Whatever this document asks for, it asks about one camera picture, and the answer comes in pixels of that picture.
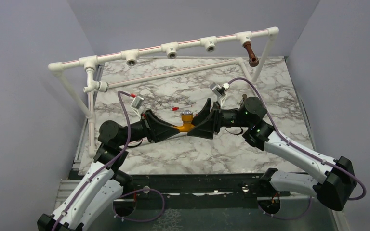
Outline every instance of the brown pipe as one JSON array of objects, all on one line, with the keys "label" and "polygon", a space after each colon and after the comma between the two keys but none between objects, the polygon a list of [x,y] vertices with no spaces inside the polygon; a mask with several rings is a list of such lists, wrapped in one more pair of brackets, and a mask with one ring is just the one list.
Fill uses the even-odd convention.
[{"label": "brown pipe", "polygon": [[251,67],[255,67],[259,65],[259,59],[256,57],[256,55],[253,53],[253,50],[251,49],[250,42],[245,42],[243,44],[243,47],[247,50],[248,56],[249,56],[249,65]]}]

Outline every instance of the black cable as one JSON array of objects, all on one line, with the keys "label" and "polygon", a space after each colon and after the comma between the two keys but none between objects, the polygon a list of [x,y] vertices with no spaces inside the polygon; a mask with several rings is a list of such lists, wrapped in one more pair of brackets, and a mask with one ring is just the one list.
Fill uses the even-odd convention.
[{"label": "black cable", "polygon": [[243,134],[243,128],[242,127],[240,127],[240,132],[239,133],[232,133],[232,132],[230,132],[230,131],[228,131],[227,129],[226,129],[226,127],[225,127],[225,130],[227,131],[227,132],[229,132],[230,134],[232,134],[232,135],[241,135],[241,134]]},{"label": "black cable", "polygon": [[137,144],[137,145],[134,145],[134,146],[127,146],[127,148],[136,148],[136,147],[138,147],[138,146],[140,146],[141,144],[143,143],[143,139],[141,139],[141,141],[140,141],[140,143],[139,144]]}]

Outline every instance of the purple cable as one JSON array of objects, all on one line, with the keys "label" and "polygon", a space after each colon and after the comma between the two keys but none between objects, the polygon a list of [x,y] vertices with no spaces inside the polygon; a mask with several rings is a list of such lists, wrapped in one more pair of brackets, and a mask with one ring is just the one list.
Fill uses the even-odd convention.
[{"label": "purple cable", "polygon": [[[131,97],[130,94],[128,93],[125,93],[123,91],[118,91],[117,92],[117,96],[120,100],[120,104],[121,104],[121,107],[122,107],[122,110],[124,112],[124,115],[125,115],[125,119],[127,120],[127,130],[128,130],[128,135],[127,135],[127,141],[125,142],[125,145],[124,147],[122,148],[122,150],[120,151],[120,153],[118,155],[116,155],[116,157],[114,157],[113,159],[111,159],[107,164],[105,164],[103,167],[99,168],[97,171],[95,171],[93,173],[93,175],[91,175],[89,178],[88,178],[88,181],[85,181],[83,183],[83,185],[79,188],[79,190],[76,192],[76,194],[74,194],[73,198],[71,198],[69,204],[66,206],[66,208],[62,211],[67,213],[67,211],[70,209],[70,207],[72,206],[72,204],[74,203],[74,201],[77,199],[77,197],[80,195],[81,191],[83,191],[83,189],[87,186],[87,184],[89,184],[89,182],[91,182],[93,180],[94,177],[97,176],[98,173],[100,173],[101,171],[103,171],[107,166],[109,166],[110,164],[113,164],[123,153],[124,151],[127,149],[128,147],[128,144],[130,143],[130,139],[131,139],[131,126],[130,126],[130,119],[128,118],[128,113],[127,113],[127,110],[125,109],[125,106],[124,106],[124,103],[122,102],[122,98],[121,98],[121,94],[124,94],[128,97]],[[59,218],[57,219],[57,221],[54,223],[53,227],[52,227],[52,231],[55,231],[56,230],[56,226],[60,223],[60,220],[63,218],[63,214],[61,214],[59,216]]]},{"label": "purple cable", "polygon": [[[233,83],[233,82],[235,82],[236,80],[243,80],[243,81],[245,81],[245,82],[247,82],[250,86],[251,86],[251,88],[253,88],[253,90],[254,90],[254,92],[256,93],[256,95],[257,95],[257,97],[259,97],[259,99],[260,99],[260,101],[263,103],[263,106],[265,107],[265,108],[267,108],[266,107],[266,104],[264,103],[264,101],[263,101],[263,98],[262,98],[262,96],[260,95],[260,93],[259,93],[259,91],[256,89],[256,87],[249,81],[249,80],[247,80],[247,79],[245,79],[245,78],[240,78],[240,77],[237,77],[237,78],[234,78],[234,79],[232,79],[232,80],[230,80],[229,82],[228,82],[228,84],[231,84],[231,83]],[[274,122],[274,120],[273,120],[273,118],[272,118],[272,116],[270,115],[270,113],[269,113],[269,111],[267,111],[267,116],[269,117],[269,119],[270,119],[270,122],[272,123],[272,125],[273,125],[273,127],[274,127],[274,129],[275,129],[275,131],[276,131],[276,133],[278,134],[278,136],[280,136],[280,138],[282,138],[285,142],[289,142],[284,136],[282,136],[281,135],[281,133],[280,133],[280,131],[278,130],[278,128],[277,128],[277,126],[276,126],[276,124],[275,124],[275,122]],[[295,149],[297,149],[297,150],[299,150],[300,152],[302,152],[302,153],[304,153],[304,154],[306,154],[307,156],[309,156],[309,157],[311,157],[311,158],[313,158],[313,159],[315,159],[315,160],[317,160],[317,161],[319,161],[319,162],[323,162],[323,159],[321,159],[321,158],[319,158],[318,156],[315,156],[315,155],[313,155],[313,154],[311,154],[311,153],[309,153],[308,151],[306,151],[306,150],[304,150],[304,149],[302,149],[302,148],[300,148],[299,146],[297,146],[297,145],[295,145],[293,142],[290,142],[289,143],[289,145],[290,146],[292,146],[293,148],[295,148]],[[330,162],[325,162],[325,164],[326,165],[328,165],[328,166],[331,166],[331,167],[333,167],[333,168],[336,168],[336,169],[338,169],[338,170],[340,170],[341,172],[343,172],[344,174],[346,174],[347,176],[349,176],[351,179],[353,179],[353,180],[355,180],[360,186],[361,186],[361,188],[362,188],[362,194],[360,195],[360,196],[357,196],[357,197],[353,197],[353,198],[349,198],[348,200],[349,201],[356,201],[356,200],[360,200],[360,199],[362,199],[362,198],[364,198],[365,197],[365,195],[367,194],[367,188],[365,187],[365,185],[356,177],[356,176],[354,176],[354,175],[352,175],[351,173],[349,173],[348,171],[346,171],[345,169],[343,169],[342,167],[340,167],[340,166],[336,166],[335,164],[332,164],[332,163],[330,163]]]},{"label": "purple cable", "polygon": [[158,190],[156,190],[156,189],[138,189],[138,190],[135,190],[135,191],[132,191],[132,192],[126,193],[126,194],[124,194],[124,195],[120,196],[119,198],[123,198],[123,197],[129,196],[129,195],[131,195],[131,194],[138,193],[138,192],[142,192],[142,191],[153,191],[153,192],[158,193],[158,195],[161,197],[161,199],[162,199],[162,209],[161,209],[161,211],[158,213],[158,215],[156,215],[154,218],[146,219],[146,220],[136,220],[136,219],[126,218],[126,217],[120,217],[120,216],[117,214],[117,212],[116,212],[116,208],[114,208],[114,206],[113,206],[113,211],[114,211],[114,214],[116,215],[115,217],[118,217],[118,218],[123,219],[123,220],[129,220],[129,221],[141,222],[141,223],[154,221],[154,220],[158,219],[159,217],[161,217],[161,216],[162,216],[162,214],[164,213],[164,209],[165,209],[165,199],[164,199],[164,196],[162,195],[162,193],[160,193],[160,192],[159,192]]},{"label": "purple cable", "polygon": [[308,213],[308,211],[310,211],[312,203],[313,203],[313,200],[310,197],[307,209],[302,214],[300,214],[296,217],[292,217],[292,218],[278,217],[278,216],[275,216],[275,215],[272,216],[271,214],[266,213],[260,206],[259,206],[259,209],[262,210],[264,212],[264,214],[270,216],[271,218],[276,218],[276,219],[279,219],[279,220],[297,220],[297,219],[300,219],[300,218],[304,217]]}]

